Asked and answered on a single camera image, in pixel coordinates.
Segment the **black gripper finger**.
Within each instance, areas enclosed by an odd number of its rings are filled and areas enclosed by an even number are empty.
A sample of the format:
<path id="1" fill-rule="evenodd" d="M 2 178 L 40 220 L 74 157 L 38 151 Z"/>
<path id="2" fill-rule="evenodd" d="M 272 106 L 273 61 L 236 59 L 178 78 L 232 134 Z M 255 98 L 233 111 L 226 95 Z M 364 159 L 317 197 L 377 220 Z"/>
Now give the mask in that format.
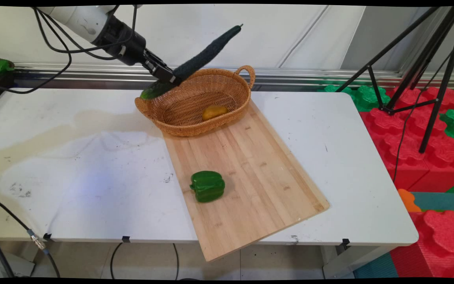
<path id="1" fill-rule="evenodd" d="M 145 68 L 152 76 L 174 76 L 173 70 L 147 48 L 145 49 Z"/>
<path id="2" fill-rule="evenodd" d="M 172 86 L 179 86 L 182 83 L 182 78 L 176 76 L 173 70 L 169 68 L 161 59 L 146 59 L 144 67 L 158 81 L 169 83 Z"/>

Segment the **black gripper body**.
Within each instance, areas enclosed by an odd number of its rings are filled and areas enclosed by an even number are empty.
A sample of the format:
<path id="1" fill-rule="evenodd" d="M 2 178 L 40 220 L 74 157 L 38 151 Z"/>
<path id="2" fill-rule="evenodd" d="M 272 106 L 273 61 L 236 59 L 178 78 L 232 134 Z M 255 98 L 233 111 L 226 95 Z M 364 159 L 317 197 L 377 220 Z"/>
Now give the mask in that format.
<path id="1" fill-rule="evenodd" d="M 110 47 L 103 48 L 109 56 L 93 57 L 101 60 L 119 60 L 128 66 L 140 64 L 146 66 L 144 51 L 146 40 L 134 31 L 134 27 L 121 22 L 113 14 L 106 14 L 107 20 L 100 34 L 93 41 L 93 45 L 100 47 L 116 43 Z"/>

